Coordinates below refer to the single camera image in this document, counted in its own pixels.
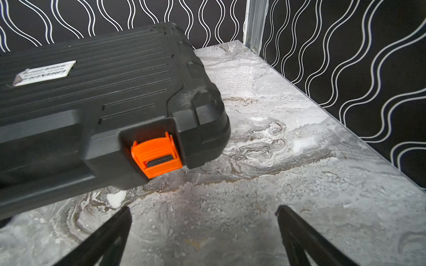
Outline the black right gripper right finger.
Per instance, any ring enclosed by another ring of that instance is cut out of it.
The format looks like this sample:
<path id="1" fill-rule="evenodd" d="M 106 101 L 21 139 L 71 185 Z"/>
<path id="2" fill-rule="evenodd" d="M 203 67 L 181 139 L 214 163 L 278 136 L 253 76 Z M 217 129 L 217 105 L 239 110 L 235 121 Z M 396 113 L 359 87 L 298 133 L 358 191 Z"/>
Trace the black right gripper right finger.
<path id="1" fill-rule="evenodd" d="M 290 265 L 309 266 L 309 257 L 318 266 L 357 265 L 289 206 L 280 205 L 275 215 Z"/>

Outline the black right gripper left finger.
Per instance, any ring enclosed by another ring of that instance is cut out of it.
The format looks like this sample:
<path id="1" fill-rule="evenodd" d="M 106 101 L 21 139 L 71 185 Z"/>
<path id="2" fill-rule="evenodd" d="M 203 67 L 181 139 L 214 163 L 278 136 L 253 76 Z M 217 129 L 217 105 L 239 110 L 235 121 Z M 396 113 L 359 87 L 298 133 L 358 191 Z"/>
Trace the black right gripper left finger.
<path id="1" fill-rule="evenodd" d="M 131 225 L 132 215 L 130 208 L 121 208 L 85 241 L 59 260 L 56 265 L 120 265 Z"/>

